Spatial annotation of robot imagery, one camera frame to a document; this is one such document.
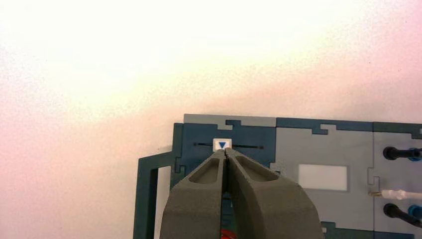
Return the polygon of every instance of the blue connector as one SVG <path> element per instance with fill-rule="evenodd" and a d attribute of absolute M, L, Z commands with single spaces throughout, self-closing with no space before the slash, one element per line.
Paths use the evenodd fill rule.
<path fill-rule="evenodd" d="M 410 216 L 414 216 L 417 219 L 422 219 L 422 207 L 417 205 L 411 205 L 408 209 Z"/>
<path fill-rule="evenodd" d="M 410 148 L 409 150 L 419 151 L 420 149 L 418 149 L 418 148 Z M 420 153 L 419 153 L 419 157 L 409 157 L 408 159 L 410 161 L 417 162 L 417 161 L 419 161 L 419 160 L 422 159 L 422 156 L 420 156 Z"/>

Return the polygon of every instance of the white surface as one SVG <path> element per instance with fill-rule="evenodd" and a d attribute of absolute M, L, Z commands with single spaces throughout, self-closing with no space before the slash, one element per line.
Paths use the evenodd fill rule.
<path fill-rule="evenodd" d="M 212 139 L 213 152 L 219 149 L 231 148 L 231 138 L 214 138 Z"/>
<path fill-rule="evenodd" d="M 299 164 L 299 185 L 309 189 L 347 191 L 347 167 Z"/>
<path fill-rule="evenodd" d="M 130 239 L 184 113 L 422 122 L 420 0 L 0 0 L 0 238 Z"/>

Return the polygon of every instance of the gray plastic board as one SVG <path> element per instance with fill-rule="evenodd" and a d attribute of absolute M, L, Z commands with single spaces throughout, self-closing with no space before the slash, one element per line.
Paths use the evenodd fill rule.
<path fill-rule="evenodd" d="M 335 125 L 324 124 L 321 128 L 328 129 L 328 135 L 278 127 L 276 163 L 271 166 L 296 182 L 299 164 L 346 166 L 347 191 L 305 191 L 321 221 L 335 222 L 337 228 L 372 231 L 373 199 L 368 196 L 367 170 L 373 166 L 373 132 L 336 130 Z"/>

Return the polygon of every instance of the black cable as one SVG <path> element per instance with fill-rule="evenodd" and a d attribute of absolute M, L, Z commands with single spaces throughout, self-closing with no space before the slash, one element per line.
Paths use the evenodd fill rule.
<path fill-rule="evenodd" d="M 387 215 L 390 218 L 398 218 L 401 219 L 409 224 L 412 224 L 415 227 L 422 228 L 422 223 L 419 219 L 410 216 L 409 214 L 403 212 L 400 210 L 397 205 L 392 203 L 387 203 L 384 206 L 384 214 Z"/>
<path fill-rule="evenodd" d="M 386 147 L 383 151 L 384 157 L 388 160 L 397 158 L 418 158 L 421 157 L 422 148 L 411 148 L 408 150 L 399 150 L 394 147 Z"/>

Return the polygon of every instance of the cable connector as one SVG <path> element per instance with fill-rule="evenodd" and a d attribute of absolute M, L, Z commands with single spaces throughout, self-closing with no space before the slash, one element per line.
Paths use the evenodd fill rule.
<path fill-rule="evenodd" d="M 370 192 L 372 197 L 383 197 L 386 199 L 420 199 L 422 200 L 422 193 L 411 193 L 404 190 L 382 190 L 381 192 Z"/>

